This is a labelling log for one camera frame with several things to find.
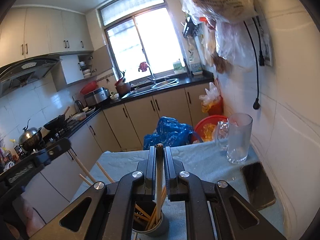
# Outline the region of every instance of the rice cooker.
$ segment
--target rice cooker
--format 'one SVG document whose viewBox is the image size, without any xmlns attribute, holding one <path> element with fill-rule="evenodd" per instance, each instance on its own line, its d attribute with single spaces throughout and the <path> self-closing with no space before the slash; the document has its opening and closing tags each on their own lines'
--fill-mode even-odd
<svg viewBox="0 0 320 240">
<path fill-rule="evenodd" d="M 84 100 L 86 101 L 88 107 L 95 106 L 110 97 L 110 92 L 104 87 L 98 88 L 88 94 L 84 95 Z"/>
</svg>

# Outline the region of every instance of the glass cup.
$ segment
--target glass cup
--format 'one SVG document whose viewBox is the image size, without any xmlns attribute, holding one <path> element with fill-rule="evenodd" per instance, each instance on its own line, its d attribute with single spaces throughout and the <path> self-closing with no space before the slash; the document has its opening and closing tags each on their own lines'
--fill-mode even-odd
<svg viewBox="0 0 320 240">
<path fill-rule="evenodd" d="M 227 122 L 218 122 L 214 131 L 214 140 L 219 147 L 227 150 L 227 159 L 231 163 L 242 163 L 248 157 L 252 117 L 244 113 L 235 113 Z"/>
</svg>

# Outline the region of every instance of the electrical outlet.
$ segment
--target electrical outlet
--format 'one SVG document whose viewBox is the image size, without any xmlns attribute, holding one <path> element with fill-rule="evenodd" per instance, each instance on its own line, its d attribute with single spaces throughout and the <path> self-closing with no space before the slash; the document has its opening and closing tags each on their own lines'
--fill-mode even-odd
<svg viewBox="0 0 320 240">
<path fill-rule="evenodd" d="M 270 35 L 263 33 L 262 39 L 262 54 L 264 56 L 265 65 L 273 66 L 273 55 Z"/>
</svg>

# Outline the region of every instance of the sink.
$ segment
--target sink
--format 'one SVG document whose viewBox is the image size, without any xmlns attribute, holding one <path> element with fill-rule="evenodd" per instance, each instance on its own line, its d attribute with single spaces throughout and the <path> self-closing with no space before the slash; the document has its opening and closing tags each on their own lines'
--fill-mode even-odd
<svg viewBox="0 0 320 240">
<path fill-rule="evenodd" d="M 153 85 L 152 89 L 166 87 L 166 86 L 169 86 L 169 85 L 175 85 L 175 84 L 178 84 L 178 83 L 179 83 L 179 81 L 178 81 L 177 78 L 168 79 L 166 81 L 163 81 L 163 82 L 160 82 L 158 84 Z"/>
<path fill-rule="evenodd" d="M 143 88 L 138 88 L 138 89 L 136 89 L 134 91 L 131 91 L 128 94 L 126 94 L 123 98 L 128 98 L 128 97 L 132 97 L 132 96 L 135 96 L 135 95 L 139 95 L 139 94 L 145 93 L 145 92 L 150 91 L 150 90 L 152 90 L 152 85 L 151 86 L 147 86 L 147 87 L 143 87 Z"/>
</svg>

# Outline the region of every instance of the blue tablecloth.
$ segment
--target blue tablecloth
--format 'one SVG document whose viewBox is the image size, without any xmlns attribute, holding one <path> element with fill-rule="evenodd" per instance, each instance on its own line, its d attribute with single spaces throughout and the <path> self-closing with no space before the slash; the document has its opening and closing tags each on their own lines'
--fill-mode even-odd
<svg viewBox="0 0 320 240">
<path fill-rule="evenodd" d="M 252 147 L 249 148 L 246 162 L 242 164 L 231 164 L 226 158 L 225 151 L 219 151 L 215 142 L 173 147 L 171 148 L 171 152 L 174 159 L 183 162 L 186 171 L 209 182 L 216 182 L 223 179 L 249 201 L 240 168 L 244 165 L 259 161 Z M 125 174 L 136 170 L 139 161 L 147 158 L 148 151 L 105 152 L 98 161 L 115 181 L 119 181 Z M 96 164 L 91 169 L 90 174 L 98 181 L 103 181 L 106 184 L 110 183 Z M 88 187 L 85 182 L 82 183 L 73 199 L 76 199 Z M 162 210 L 170 222 L 169 232 L 164 236 L 153 239 L 187 239 L 184 202 L 170 202 L 166 199 Z M 275 204 L 261 210 L 260 213 L 275 228 L 284 234 L 284 208 L 278 197 Z M 141 238 L 141 240 L 152 239 L 151 237 L 140 234 L 138 238 Z"/>
</svg>

